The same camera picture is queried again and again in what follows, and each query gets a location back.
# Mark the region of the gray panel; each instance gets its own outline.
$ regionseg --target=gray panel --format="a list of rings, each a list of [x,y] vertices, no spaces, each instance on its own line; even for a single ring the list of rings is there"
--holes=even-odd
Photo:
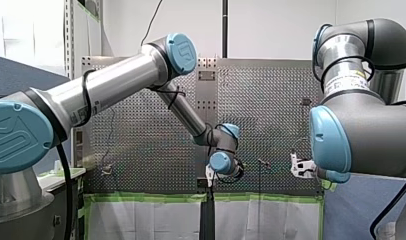
[[[220,184],[218,191],[318,194],[316,180],[290,172],[291,147],[308,135],[308,113],[319,102],[310,61],[220,59],[218,70],[218,122],[240,126],[237,156],[246,165],[241,181]],[[297,146],[297,153],[310,158],[309,143]],[[258,159],[270,162],[272,170],[259,169]]]
[[[86,57],[83,71],[100,69],[120,60]],[[195,78],[191,73],[174,80],[186,92],[192,106]],[[108,140],[112,117],[113,132]],[[83,154],[93,158],[96,168],[88,173],[85,190],[195,193],[195,146],[190,140],[186,129],[160,97],[142,90],[87,124]],[[104,174],[105,168],[111,168],[111,174]]]

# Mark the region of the blue joint cap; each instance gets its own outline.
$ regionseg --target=blue joint cap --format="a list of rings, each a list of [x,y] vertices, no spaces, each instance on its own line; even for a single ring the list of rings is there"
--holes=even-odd
[[[326,106],[310,111],[310,139],[315,164],[325,170],[349,172],[352,156],[346,132]]]
[[[216,152],[210,157],[210,167],[216,173],[228,174],[231,170],[231,160],[224,152]]]
[[[0,174],[19,172],[41,160],[53,143],[53,128],[39,110],[0,100]]]
[[[350,173],[339,173],[327,170],[326,178],[333,183],[346,183],[350,179]]]
[[[194,44],[182,33],[169,34],[166,37],[166,51],[172,67],[180,75],[191,73],[197,65]]]
[[[237,125],[231,123],[224,123],[222,124],[221,130],[231,135],[234,134],[234,137],[240,137],[240,128]]]

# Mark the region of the label sticker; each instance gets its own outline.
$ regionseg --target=label sticker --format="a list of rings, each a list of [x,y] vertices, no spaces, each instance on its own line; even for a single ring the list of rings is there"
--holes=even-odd
[[[339,75],[329,80],[325,85],[326,96],[349,89],[365,89],[369,90],[368,82],[365,79],[365,74],[352,70],[339,72]]]

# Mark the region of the pegboard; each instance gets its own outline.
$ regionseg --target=pegboard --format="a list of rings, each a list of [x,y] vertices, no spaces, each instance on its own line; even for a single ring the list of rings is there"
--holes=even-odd
[[[83,71],[120,60],[85,57]],[[199,65],[175,82],[205,122],[240,126],[238,157],[246,165],[241,181],[220,183],[216,191],[320,194],[317,180],[298,179],[290,172],[291,147],[308,135],[308,112],[321,96],[310,61],[202,58]],[[310,104],[302,104],[304,99]],[[84,132],[84,156],[96,165],[85,181],[87,192],[197,191],[196,178],[202,173],[197,168],[205,150],[192,144],[157,94],[140,91],[95,116]],[[308,142],[296,147],[299,157],[311,157]],[[258,159],[269,161],[272,169],[261,167]]]
[[[220,183],[217,190],[319,194],[316,179],[290,172],[291,148],[308,136],[309,110],[320,101],[310,61],[220,59],[218,74],[218,122],[240,126],[237,157],[246,171],[239,182]],[[311,158],[308,141],[296,149],[299,157]],[[271,169],[259,159],[271,163]]]
[[[122,59],[84,57],[83,71]],[[174,80],[193,107],[195,78],[191,73]],[[83,154],[95,164],[87,174],[86,192],[197,191],[190,134],[154,92],[141,90],[93,117],[84,136]]]

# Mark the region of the robotic arm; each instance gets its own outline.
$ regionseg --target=robotic arm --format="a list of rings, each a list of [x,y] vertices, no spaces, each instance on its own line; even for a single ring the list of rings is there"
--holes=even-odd
[[[385,19],[324,25],[312,62],[323,70],[321,106],[310,112],[316,165],[338,173],[406,177],[406,106],[396,100],[406,68],[406,31]],[[371,68],[368,73],[362,62]],[[371,225],[375,227],[406,192],[406,184]],[[406,240],[406,206],[395,237]]]
[[[0,99],[0,234],[11,239],[10,234],[16,233],[13,225],[7,226],[13,219],[30,216],[37,207],[45,209],[52,202],[52,196],[41,193],[32,166],[65,141],[72,128],[144,88],[158,93],[196,144],[215,149],[208,168],[226,176],[242,175],[235,159],[238,127],[209,128],[171,82],[192,72],[196,60],[192,42],[183,34],[171,34],[145,44],[138,55],[87,72],[83,78],[47,91],[31,88]],[[22,239],[28,236],[34,239],[26,233]]]

